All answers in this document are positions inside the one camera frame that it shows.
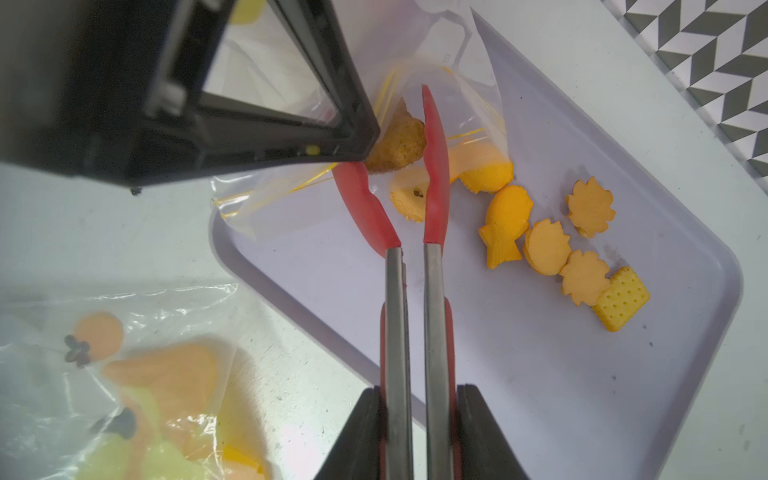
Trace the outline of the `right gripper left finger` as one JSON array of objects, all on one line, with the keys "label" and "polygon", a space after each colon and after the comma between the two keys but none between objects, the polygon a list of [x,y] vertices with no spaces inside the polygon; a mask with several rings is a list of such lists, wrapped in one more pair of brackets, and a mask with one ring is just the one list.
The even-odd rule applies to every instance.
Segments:
[{"label": "right gripper left finger", "polygon": [[358,398],[315,479],[379,479],[380,434],[380,388],[367,388]]}]

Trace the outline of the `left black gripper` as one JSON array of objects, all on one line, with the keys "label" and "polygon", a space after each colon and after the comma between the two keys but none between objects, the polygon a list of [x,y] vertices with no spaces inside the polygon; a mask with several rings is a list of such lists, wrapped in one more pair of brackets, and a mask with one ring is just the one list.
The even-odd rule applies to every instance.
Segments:
[{"label": "left black gripper", "polygon": [[195,7],[3,2],[2,163],[120,186],[194,179],[194,154],[156,128],[184,111],[171,73]]}]

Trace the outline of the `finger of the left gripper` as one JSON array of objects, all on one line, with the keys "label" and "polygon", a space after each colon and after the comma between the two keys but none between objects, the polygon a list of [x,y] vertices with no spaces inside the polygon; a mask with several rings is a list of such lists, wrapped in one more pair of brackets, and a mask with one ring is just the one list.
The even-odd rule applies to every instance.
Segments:
[{"label": "finger of the left gripper", "polygon": [[380,133],[330,1],[229,1],[196,133],[253,168],[359,162]]}]

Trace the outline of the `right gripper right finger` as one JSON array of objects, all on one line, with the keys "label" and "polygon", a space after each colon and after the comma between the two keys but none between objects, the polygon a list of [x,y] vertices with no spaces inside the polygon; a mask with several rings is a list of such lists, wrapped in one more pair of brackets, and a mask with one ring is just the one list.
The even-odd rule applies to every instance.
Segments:
[{"label": "right gripper right finger", "polygon": [[476,385],[457,390],[462,479],[528,480]]}]

